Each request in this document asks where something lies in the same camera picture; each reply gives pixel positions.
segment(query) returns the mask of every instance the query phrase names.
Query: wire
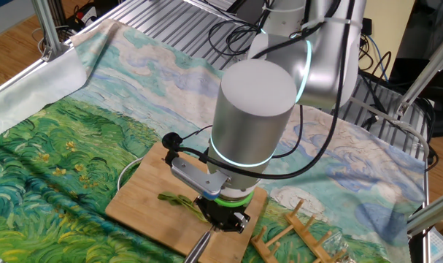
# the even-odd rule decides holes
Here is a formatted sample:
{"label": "wire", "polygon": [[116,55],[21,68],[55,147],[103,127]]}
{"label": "wire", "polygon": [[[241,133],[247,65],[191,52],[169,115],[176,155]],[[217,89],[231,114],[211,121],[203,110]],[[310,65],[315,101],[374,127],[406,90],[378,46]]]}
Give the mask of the wire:
{"label": "wire", "polygon": [[350,102],[352,103],[356,103],[357,105],[363,107],[364,109],[367,109],[368,111],[384,118],[385,120],[387,120],[389,123],[392,123],[393,125],[396,125],[398,127],[400,127],[401,129],[413,134],[414,136],[417,137],[417,139],[419,140],[419,142],[423,145],[423,150],[424,150],[424,157],[423,157],[423,161],[425,161],[428,158],[429,155],[429,145],[428,143],[425,141],[424,136],[422,136],[419,132],[417,132],[414,128],[411,127],[411,125],[409,125],[408,123],[405,123],[403,121],[397,120],[391,116],[389,116],[388,114],[384,114],[381,111],[363,103],[362,101],[354,98],[354,97],[350,97]]}
{"label": "wire", "polygon": [[362,69],[365,71],[371,69],[372,66],[374,66],[374,58],[372,58],[372,56],[369,55],[370,44],[366,35],[361,34],[361,39],[364,41],[364,46],[359,48],[359,50],[363,53],[362,55],[359,55],[359,60],[361,60],[365,56],[368,57],[370,60],[370,65],[365,69]]}
{"label": "wire", "polygon": [[[255,25],[253,25],[251,23],[248,23],[248,22],[245,22],[242,20],[233,19],[230,15],[227,15],[224,11],[222,11],[220,8],[216,7],[215,5],[209,3],[207,0],[203,0],[203,2],[208,4],[211,7],[215,8],[218,12],[220,12],[222,15],[224,15],[225,17],[227,17],[229,19],[229,20],[222,21],[222,22],[215,24],[214,26],[211,27],[211,29],[208,32],[208,42],[209,42],[210,46],[212,47],[212,49],[214,51],[216,51],[217,53],[219,53],[221,55],[225,55],[225,56],[238,56],[238,55],[246,53],[250,49],[250,45],[248,45],[246,48],[243,48],[242,50],[235,50],[235,48],[232,48],[232,44],[238,42],[239,40],[241,40],[245,36],[250,36],[252,34],[261,33],[263,25],[265,24],[266,19],[268,18],[268,15],[270,13],[270,11],[264,10],[262,12],[261,16],[257,19],[257,22],[255,22]],[[269,0],[263,0],[263,2],[264,2],[263,7],[266,7],[266,8],[270,8],[271,4],[273,3],[273,2],[270,3]],[[229,35],[226,37],[226,45],[227,45],[227,48],[229,51],[229,53],[226,53],[226,52],[223,52],[222,50],[219,50],[216,47],[216,45],[213,44],[212,35],[216,31],[219,31],[219,29],[221,27],[223,27],[224,25],[227,25],[230,23],[237,24],[238,26],[231,33],[229,33]]]}
{"label": "wire", "polygon": [[199,129],[198,131],[194,131],[191,134],[187,135],[186,137],[183,137],[182,140],[188,139],[188,138],[192,137],[192,135],[199,135],[199,133],[201,133],[203,130],[208,129],[210,127],[213,127],[213,125],[208,125],[204,128]]}
{"label": "wire", "polygon": [[[341,3],[341,0],[334,0],[334,1],[331,3],[330,9],[328,9],[327,13],[325,14],[325,17],[326,17],[326,18],[330,18],[331,16],[334,15],[334,13],[336,12],[336,10],[338,9],[339,3]],[[271,46],[271,47],[268,47],[268,48],[266,48],[265,50],[263,50],[263,51],[257,53],[257,54],[256,54],[255,56],[253,56],[252,58],[261,58],[263,55],[266,55],[267,53],[270,53],[270,52],[272,52],[272,51],[278,50],[278,49],[283,48],[283,47],[287,47],[287,46],[292,45],[292,44],[294,44],[294,43],[297,43],[297,42],[299,42],[299,41],[301,41],[301,40],[304,40],[304,39],[306,39],[308,36],[310,36],[311,34],[315,33],[318,29],[320,29],[320,27],[322,27],[322,25],[323,25],[324,23],[325,23],[325,22],[320,22],[320,23],[318,23],[317,25],[315,25],[314,27],[312,27],[311,29],[306,28],[306,29],[304,29],[304,30],[302,31],[302,35],[301,35],[301,36],[299,36],[299,37],[295,37],[295,38],[290,39],[290,40],[288,40],[288,41],[285,41],[285,42],[283,42],[283,43],[279,43],[279,44],[273,45],[273,46]]]}
{"label": "wire", "polygon": [[300,109],[300,115],[301,115],[301,124],[300,124],[301,126],[299,127],[299,136],[298,136],[296,145],[294,145],[294,147],[290,151],[288,151],[287,153],[272,156],[271,157],[272,159],[283,158],[283,157],[286,157],[286,156],[294,153],[296,151],[297,147],[299,146],[299,143],[301,143],[302,129],[304,127],[304,110],[303,110],[302,105],[299,105],[299,109]]}
{"label": "wire", "polygon": [[[382,56],[380,55],[380,50],[379,50],[379,47],[377,46],[377,43],[370,37],[370,36],[367,36],[369,39],[370,39],[370,41],[374,44],[374,46],[375,46],[375,49],[377,50],[377,54],[379,54],[379,60],[382,60]],[[384,72],[384,74],[383,74],[384,76],[385,76],[385,80],[387,80],[387,82],[388,82],[388,77],[387,77],[387,75],[385,74],[385,72]]]}
{"label": "wire", "polygon": [[428,146],[428,149],[430,150],[430,153],[434,155],[435,162],[431,166],[427,167],[424,172],[432,170],[435,166],[437,166],[437,164],[439,164],[439,154],[437,154],[437,152],[430,145]]}
{"label": "wire", "polygon": [[[65,28],[69,28],[69,26],[56,26],[55,29],[56,30],[64,30]],[[34,41],[36,41],[36,39],[34,38],[34,34],[36,32],[38,32],[39,30],[41,30],[41,28],[36,28],[35,30],[33,30],[31,32],[31,37],[33,38]],[[44,38],[45,33],[43,32],[43,37],[41,38],[41,40],[37,41],[38,42],[38,51],[41,53],[41,56],[45,55],[45,48],[42,48],[43,45],[45,45],[45,38]]]}
{"label": "wire", "polygon": [[[353,10],[354,10],[354,3],[355,0],[350,0],[348,9],[347,9],[347,19],[351,19],[351,17],[353,16]],[[333,9],[335,8],[335,6],[332,4],[332,7],[330,8],[330,10],[333,11]],[[186,147],[180,147],[180,148],[175,148],[172,150],[175,151],[184,151],[187,153],[192,153],[196,156],[198,156],[200,158],[201,161],[208,161],[211,164],[214,164],[216,166],[218,166],[221,169],[226,169],[228,171],[231,172],[236,172],[239,173],[241,175],[246,175],[252,178],[259,178],[259,179],[274,179],[274,180],[281,180],[281,179],[289,179],[289,178],[294,178],[298,175],[301,175],[303,173],[305,173],[306,171],[308,171],[310,168],[312,168],[322,157],[322,155],[325,153],[328,145],[331,142],[331,139],[333,137],[334,134],[334,130],[336,128],[336,123],[338,121],[338,113],[339,113],[339,107],[340,107],[340,103],[341,103],[341,97],[342,97],[342,92],[343,92],[343,85],[344,85],[344,67],[346,64],[346,51],[347,51],[347,42],[348,42],[348,38],[349,38],[349,34],[350,34],[350,24],[345,24],[344,25],[344,32],[343,32],[343,39],[342,39],[342,50],[341,50],[341,54],[340,54],[340,70],[339,70],[339,84],[338,84],[338,92],[336,95],[336,111],[335,114],[333,116],[333,119],[331,121],[331,127],[330,127],[330,131],[328,133],[328,136],[325,139],[325,142],[322,145],[322,148],[318,151],[317,155],[313,158],[313,160],[311,160],[306,166],[304,166],[303,168],[295,171],[295,172],[291,172],[288,174],[284,174],[284,175],[269,175],[269,174],[262,174],[262,173],[258,173],[258,172],[251,172],[251,171],[247,171],[244,169],[240,169],[237,167],[232,167],[229,164],[225,164],[221,161],[218,161],[216,159],[213,159],[209,156],[207,156],[206,154],[201,153],[198,150],[192,149],[192,148],[186,148]]]}
{"label": "wire", "polygon": [[141,162],[143,160],[143,157],[138,158],[137,160],[133,160],[130,164],[127,164],[126,168],[120,172],[119,178],[118,178],[118,191],[120,190],[120,181],[122,180],[122,177],[124,176],[124,173],[126,173],[127,169],[131,167],[132,165]]}

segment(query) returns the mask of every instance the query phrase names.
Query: black cable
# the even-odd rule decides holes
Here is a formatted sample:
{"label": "black cable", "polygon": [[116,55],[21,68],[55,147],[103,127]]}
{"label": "black cable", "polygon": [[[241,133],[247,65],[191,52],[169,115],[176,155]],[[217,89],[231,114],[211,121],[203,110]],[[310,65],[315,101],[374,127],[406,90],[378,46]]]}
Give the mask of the black cable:
{"label": "black cable", "polygon": [[301,143],[301,138],[302,138],[302,129],[304,128],[304,110],[302,105],[299,105],[299,111],[300,111],[300,115],[301,115],[301,126],[299,127],[299,136],[297,138],[297,142],[296,145],[294,145],[294,147],[288,151],[287,153],[283,153],[283,154],[278,154],[278,155],[273,155],[271,158],[272,159],[278,159],[278,158],[283,158],[286,157],[292,153],[294,153],[297,149],[297,147],[299,147],[299,143]]}
{"label": "black cable", "polygon": [[[209,42],[210,46],[217,53],[219,53],[221,55],[225,55],[225,56],[237,56],[237,55],[241,55],[241,54],[246,53],[250,49],[250,45],[248,45],[246,48],[243,48],[242,50],[234,50],[234,48],[232,48],[232,44],[236,43],[237,41],[241,40],[242,38],[244,38],[247,35],[261,33],[261,29],[263,28],[263,25],[265,24],[266,19],[268,18],[268,15],[270,14],[270,11],[264,10],[261,13],[261,16],[258,18],[255,25],[253,25],[251,23],[247,23],[242,20],[233,19],[231,16],[227,15],[224,11],[222,11],[220,8],[216,7],[215,5],[209,3],[207,0],[203,0],[203,2],[208,4],[211,7],[215,8],[218,12],[225,15],[229,19],[229,20],[222,21],[222,22],[215,24],[208,32],[208,42]],[[270,3],[270,1],[263,0],[263,2],[267,8],[271,7],[272,3]],[[226,37],[227,48],[230,52],[230,53],[226,53],[226,52],[223,52],[223,51],[217,49],[216,45],[213,45],[212,35],[215,31],[218,31],[221,27],[223,27],[224,25],[227,25],[229,23],[240,24],[240,26],[236,27]]]}
{"label": "black cable", "polygon": [[430,154],[434,155],[435,162],[431,166],[427,167],[427,169],[425,169],[424,172],[432,170],[435,166],[437,166],[437,164],[439,164],[439,154],[437,154],[437,152],[430,145],[428,146],[428,149],[429,149],[429,155]]}
{"label": "black cable", "polygon": [[213,125],[208,125],[206,127],[199,129],[198,131],[194,131],[191,134],[187,135],[186,137],[183,137],[182,140],[188,139],[188,138],[192,137],[193,135],[199,135],[199,133],[201,133],[205,129],[208,129],[209,127],[213,127]]}
{"label": "black cable", "polygon": [[[334,15],[336,10],[338,9],[338,6],[339,6],[340,2],[341,2],[341,0],[334,0],[331,3],[330,8],[328,9],[327,13],[325,14],[326,18],[330,18],[330,17],[332,17]],[[270,53],[270,52],[278,50],[278,49],[280,49],[282,47],[287,47],[288,45],[292,45],[292,44],[297,43],[297,42],[299,42],[301,40],[304,40],[304,39],[306,39],[306,37],[310,36],[311,34],[315,33],[318,29],[320,29],[320,27],[322,27],[322,25],[324,23],[325,22],[320,22],[317,25],[315,25],[314,27],[312,27],[311,29],[304,29],[302,31],[302,34],[301,34],[300,37],[295,37],[295,38],[290,39],[288,41],[285,41],[283,43],[279,43],[279,44],[276,44],[274,46],[268,47],[265,50],[262,50],[261,52],[257,53],[252,58],[260,58],[261,56],[263,56],[263,55],[265,55],[267,53]]]}
{"label": "black cable", "polygon": [[377,65],[376,65],[375,68],[374,68],[374,71],[372,72],[372,74],[375,74],[375,72],[377,71],[377,69],[379,68],[379,66],[383,63],[383,60],[384,60],[386,57],[388,57],[388,59],[387,59],[387,63],[386,63],[385,67],[384,67],[383,70],[382,70],[382,74],[380,75],[379,80],[377,81],[377,83],[375,83],[375,88],[374,88],[375,91],[377,90],[377,86],[380,85],[380,82],[382,82],[382,78],[383,78],[383,76],[385,76],[385,73],[387,72],[387,69],[388,69],[388,67],[390,66],[390,61],[391,61],[391,52],[390,52],[390,51],[388,51],[387,53],[385,53],[385,54],[382,56],[382,59],[379,60],[379,63],[377,63]]}
{"label": "black cable", "polygon": [[365,56],[370,59],[369,66],[362,70],[371,69],[372,66],[374,66],[374,58],[372,58],[372,56],[369,55],[370,44],[365,35],[361,34],[361,39],[364,41],[364,46],[359,48],[359,50],[362,52],[362,55],[359,55],[359,60],[361,60]]}
{"label": "black cable", "polygon": [[[355,0],[350,0],[349,6],[347,9],[347,15],[346,15],[346,19],[348,19],[348,20],[351,19],[353,16],[354,3],[355,3]],[[341,54],[340,54],[341,61],[339,64],[339,66],[340,66],[339,84],[338,84],[338,92],[336,95],[336,104],[335,104],[336,111],[335,111],[335,114],[333,115],[333,119],[331,121],[330,132],[328,133],[328,136],[326,137],[325,142],[322,145],[322,148],[318,151],[317,155],[313,158],[313,160],[311,160],[305,167],[303,167],[295,172],[291,172],[291,173],[284,174],[284,175],[262,174],[262,173],[258,173],[258,172],[251,172],[251,171],[247,171],[247,170],[240,169],[237,167],[233,167],[229,164],[225,164],[221,161],[213,159],[213,158],[203,154],[202,152],[192,149],[192,148],[181,147],[181,148],[174,148],[172,150],[192,153],[192,154],[198,156],[201,161],[208,161],[209,163],[214,164],[214,165],[218,166],[219,168],[226,169],[231,172],[236,172],[241,175],[246,175],[246,176],[249,176],[252,178],[280,180],[280,179],[294,178],[295,176],[305,173],[310,168],[312,168],[320,160],[322,155],[325,153],[328,145],[331,142],[331,138],[333,137],[334,130],[336,128],[336,123],[338,121],[339,107],[340,107],[341,97],[342,97],[342,92],[343,92],[344,66],[346,64],[346,51],[347,51],[346,47],[347,47],[347,41],[349,38],[349,34],[350,34],[350,24],[345,24],[344,25],[344,32],[343,32],[343,39],[342,39],[342,50],[341,50]]]}

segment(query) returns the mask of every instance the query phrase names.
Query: white cable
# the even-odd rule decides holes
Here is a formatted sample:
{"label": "white cable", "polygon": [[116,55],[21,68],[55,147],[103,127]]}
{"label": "white cable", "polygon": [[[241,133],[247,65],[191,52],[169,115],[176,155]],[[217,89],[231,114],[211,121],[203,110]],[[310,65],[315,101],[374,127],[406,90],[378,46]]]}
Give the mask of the white cable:
{"label": "white cable", "polygon": [[299,11],[299,10],[301,10],[303,8],[304,7],[299,7],[299,8],[295,8],[295,9],[282,10],[282,9],[269,9],[268,7],[265,7],[265,6],[262,7],[263,10],[268,10],[270,12],[295,12],[295,11]]}
{"label": "white cable", "polygon": [[124,173],[126,173],[127,169],[142,160],[143,160],[143,157],[140,157],[137,160],[131,162],[130,164],[127,164],[126,168],[124,168],[124,170],[122,170],[122,172],[120,173],[119,178],[118,178],[118,191],[120,190],[120,180],[122,180],[122,177],[124,176]]}
{"label": "white cable", "polygon": [[41,46],[41,43],[43,43],[44,40],[45,40],[44,37],[41,38],[41,40],[38,41],[38,45],[37,45],[38,50],[39,50],[39,52],[41,53],[41,57],[45,55],[45,52],[44,52],[44,51],[41,51],[41,48],[40,48],[39,46]]}
{"label": "white cable", "polygon": [[428,147],[428,143],[427,141],[424,139],[424,136],[422,136],[419,132],[417,132],[414,128],[411,127],[411,125],[409,125],[408,123],[405,123],[403,121],[399,121],[391,116],[389,116],[388,114],[382,113],[381,111],[373,108],[372,106],[369,106],[365,103],[363,103],[362,101],[354,98],[354,97],[350,97],[350,101],[352,103],[356,103],[357,105],[363,107],[364,109],[373,112],[375,114],[377,114],[378,116],[384,118],[385,120],[391,122],[393,125],[400,127],[401,129],[409,132],[410,134],[413,134],[414,136],[417,137],[417,139],[419,140],[419,142],[423,145],[424,148],[424,157],[423,157],[423,161],[425,161],[428,157],[429,154],[429,147]]}

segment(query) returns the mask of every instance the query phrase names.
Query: metal handle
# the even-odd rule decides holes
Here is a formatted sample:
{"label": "metal handle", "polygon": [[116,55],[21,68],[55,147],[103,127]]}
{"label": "metal handle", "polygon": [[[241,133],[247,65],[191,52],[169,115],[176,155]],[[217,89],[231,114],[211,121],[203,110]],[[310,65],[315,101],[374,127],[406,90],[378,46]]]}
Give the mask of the metal handle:
{"label": "metal handle", "polygon": [[214,229],[215,229],[215,227],[212,226],[212,228],[210,230],[205,232],[205,234],[200,237],[200,240],[197,242],[197,244],[192,248],[190,253],[185,258],[184,263],[197,263],[197,261],[199,260],[200,256],[205,251],[205,248],[207,248],[209,239],[211,238],[212,231]]}

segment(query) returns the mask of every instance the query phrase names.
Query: table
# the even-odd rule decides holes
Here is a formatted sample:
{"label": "table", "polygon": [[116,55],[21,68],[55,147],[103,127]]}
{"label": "table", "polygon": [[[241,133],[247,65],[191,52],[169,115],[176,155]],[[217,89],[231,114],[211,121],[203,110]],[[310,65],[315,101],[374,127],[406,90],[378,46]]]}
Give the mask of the table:
{"label": "table", "polygon": [[[207,32],[213,25],[223,21],[224,18],[200,1],[129,0],[113,9],[104,17],[98,19],[81,33],[92,30],[107,18],[119,20],[121,23],[132,26],[144,32],[146,35],[171,45],[190,56],[204,58],[216,69],[226,69],[232,63],[243,59],[243,57],[222,56],[211,48],[207,41]],[[224,39],[233,29],[234,26],[226,26],[215,33],[212,40],[218,49],[227,49]],[[241,49],[247,47],[251,41],[252,37],[246,38],[244,41],[234,45],[234,48]],[[46,64],[46,62],[37,61],[19,75],[12,78],[8,83],[4,84],[0,90],[7,89],[12,83],[19,81],[22,77]],[[361,80],[358,80],[353,96],[367,104],[373,104],[370,93]],[[378,87],[377,96],[387,111],[390,114],[394,113],[397,98],[399,98],[400,95],[386,88]],[[346,103],[342,109],[339,117],[359,126],[370,116],[367,110],[350,102]],[[415,129],[421,131],[423,136],[427,136],[426,120],[422,110],[417,105],[411,106],[408,113],[402,118],[402,121],[410,123]],[[386,122],[376,123],[370,129],[370,132],[411,156],[417,159],[422,158],[420,148],[415,147],[417,139],[412,135],[406,136]],[[427,175],[425,177],[425,192],[426,205],[428,204]]]}

